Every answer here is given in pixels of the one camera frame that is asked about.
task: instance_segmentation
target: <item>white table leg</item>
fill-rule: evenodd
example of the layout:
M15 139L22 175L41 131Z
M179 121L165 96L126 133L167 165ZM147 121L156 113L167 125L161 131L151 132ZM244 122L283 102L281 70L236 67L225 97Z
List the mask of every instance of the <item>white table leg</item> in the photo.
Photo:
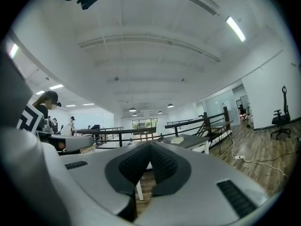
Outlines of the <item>white table leg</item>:
M137 183L136 188L137 188L139 200L143 200L143 194L142 194L142 190L141 190L140 181Z
M209 142L205 143L205 154L209 154Z

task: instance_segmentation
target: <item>white cable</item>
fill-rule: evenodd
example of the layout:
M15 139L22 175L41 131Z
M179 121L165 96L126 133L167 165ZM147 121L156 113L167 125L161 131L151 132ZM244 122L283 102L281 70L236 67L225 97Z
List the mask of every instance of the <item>white cable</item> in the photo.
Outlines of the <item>white cable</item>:
M235 150L235 142L233 140L233 147L231 149L231 153L232 153L232 157L235 159L234 155L238 156L238 154L234 154L233 153L234 150ZM288 176L282 170L280 170L279 168L274 168L273 166L271 166L271 165L269 165L267 163L262 163L262 162L259 162L259 161L246 161L245 159L242 159L242 161L247 162L247 163L258 163L258 164L262 164L262 165L267 165L267 166L271 167L272 169L276 169L276 170L280 171L282 173L282 175L286 176L286 178L288 180Z

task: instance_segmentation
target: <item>desk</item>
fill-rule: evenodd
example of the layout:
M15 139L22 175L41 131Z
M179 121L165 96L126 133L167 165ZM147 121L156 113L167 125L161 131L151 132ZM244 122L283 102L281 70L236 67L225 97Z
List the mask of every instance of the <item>desk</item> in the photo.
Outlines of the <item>desk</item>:
M228 125L230 125L233 121L222 121L222 122L218 122L218 123L215 123L213 125L210 125L210 127L206 127L206 129L215 129L216 131L219 131L221 130L221 132L218 132L218 134L216 135L215 138L219 138L219 142L221 143L221 140L220 140L220 136L223 134L223 131L227 133L227 135L229 136L231 142L233 143L233 139L232 137L228 134L228 131L226 130L226 127ZM220 144L220 147L218 147L217 145L217 149L219 150L220 154L221 154L221 144Z
M184 140L179 144L170 143L170 141L176 137L183 137ZM162 140L162 142L171 144L171 145L175 145L175 146L179 146L182 148L186 148L186 149L194 149L194 148L197 148L197 147L203 145L209 139L210 139L209 137L197 137L197 136L191 136L191 135L186 135L186 134L179 134L177 136L165 137ZM205 147L205 153L209 154L209 146L207 146L207 147L208 148Z

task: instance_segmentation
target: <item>ceiling light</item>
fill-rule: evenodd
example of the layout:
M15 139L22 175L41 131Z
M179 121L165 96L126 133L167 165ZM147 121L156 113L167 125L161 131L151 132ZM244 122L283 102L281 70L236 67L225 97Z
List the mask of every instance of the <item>ceiling light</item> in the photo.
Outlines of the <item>ceiling light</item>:
M246 37L244 36L243 32L241 32L239 26L235 23L232 17L228 17L226 20L227 24L231 26L231 28L234 30L234 32L237 34L237 36L240 38L242 42L246 40Z
M61 87L64 87L64 85L55 85L55 86L52 86L52 87L49 87L49 89L57 89L57 88L61 88Z
M43 94L45 91L41 90L39 91L38 93L36 93L36 95L40 95L40 94Z
M9 53L9 56L10 56L11 58L13 58L13 57L15 56L17 50L18 50L18 46L14 43L14 45L13 45L13 47L12 47L10 53Z

